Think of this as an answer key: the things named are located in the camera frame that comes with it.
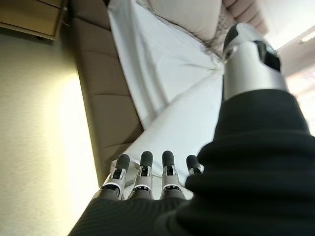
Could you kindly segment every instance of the wooden cabinet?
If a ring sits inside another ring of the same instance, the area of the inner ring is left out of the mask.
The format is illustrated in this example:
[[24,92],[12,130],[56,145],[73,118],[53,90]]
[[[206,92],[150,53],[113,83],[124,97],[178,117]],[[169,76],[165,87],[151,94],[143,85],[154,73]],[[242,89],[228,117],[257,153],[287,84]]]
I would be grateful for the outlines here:
[[56,39],[67,0],[0,0],[0,27]]

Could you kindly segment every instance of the wooden drawer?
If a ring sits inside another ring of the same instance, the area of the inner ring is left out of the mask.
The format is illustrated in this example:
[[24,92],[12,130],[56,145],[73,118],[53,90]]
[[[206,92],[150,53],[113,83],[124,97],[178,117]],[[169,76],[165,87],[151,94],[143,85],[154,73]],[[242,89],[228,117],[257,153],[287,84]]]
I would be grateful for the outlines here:
[[60,9],[37,0],[0,0],[0,22],[54,35]]
[[50,4],[58,8],[61,8],[63,5],[63,0],[39,0],[39,1],[45,2],[47,4]]

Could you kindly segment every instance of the robotic hand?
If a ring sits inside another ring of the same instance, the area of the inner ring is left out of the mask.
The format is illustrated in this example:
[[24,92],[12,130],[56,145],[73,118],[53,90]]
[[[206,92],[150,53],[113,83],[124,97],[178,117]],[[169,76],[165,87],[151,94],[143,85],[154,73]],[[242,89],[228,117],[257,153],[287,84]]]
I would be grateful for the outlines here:
[[70,235],[314,235],[315,139],[286,88],[275,50],[246,24],[224,42],[223,102],[213,142],[187,158],[180,190],[174,157],[163,154],[162,194],[152,199],[152,154],[134,189],[122,192],[129,157],[117,165]]
[[[134,187],[128,199],[153,200],[152,162],[152,153],[149,151],[143,152],[141,155],[139,171],[134,182]],[[196,156],[189,155],[186,159],[186,162],[190,175],[202,173],[201,166]],[[93,199],[101,197],[114,201],[122,200],[129,163],[130,158],[128,155],[120,155],[114,170],[111,174],[109,174],[104,184],[94,195]],[[165,151],[163,153],[162,163],[163,174],[160,199],[178,198],[185,200],[186,198],[181,191],[181,185],[174,164],[174,155],[171,151]]]

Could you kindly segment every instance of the white bedsheet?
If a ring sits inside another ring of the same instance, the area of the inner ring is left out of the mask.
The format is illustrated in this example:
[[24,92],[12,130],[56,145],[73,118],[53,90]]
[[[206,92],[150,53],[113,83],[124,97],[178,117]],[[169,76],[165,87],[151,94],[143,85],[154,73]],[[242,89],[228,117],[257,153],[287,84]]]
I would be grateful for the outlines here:
[[212,71],[193,88],[182,94],[156,118],[151,126],[124,152],[131,161],[140,163],[142,152],[153,154],[152,172],[162,175],[162,153],[173,152],[181,184],[189,175],[188,155],[197,155],[211,142],[221,105],[222,72]]
[[186,157],[213,138],[221,105],[223,64],[184,32],[161,22],[135,0],[109,5],[111,28],[126,81],[145,132],[125,151],[139,164],[154,155],[153,174],[170,150],[182,184]]
[[111,29],[126,81],[145,130],[179,94],[213,70],[215,55],[184,32],[161,22],[136,0],[111,1]]

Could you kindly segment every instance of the black sleeve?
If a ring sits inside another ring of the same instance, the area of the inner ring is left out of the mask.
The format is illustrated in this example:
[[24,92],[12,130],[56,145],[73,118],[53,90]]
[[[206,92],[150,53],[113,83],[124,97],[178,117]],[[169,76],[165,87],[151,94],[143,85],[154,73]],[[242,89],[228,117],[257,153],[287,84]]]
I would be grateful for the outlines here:
[[198,160],[204,173],[186,181],[193,200],[161,217],[156,235],[315,235],[315,139],[291,94],[224,102]]

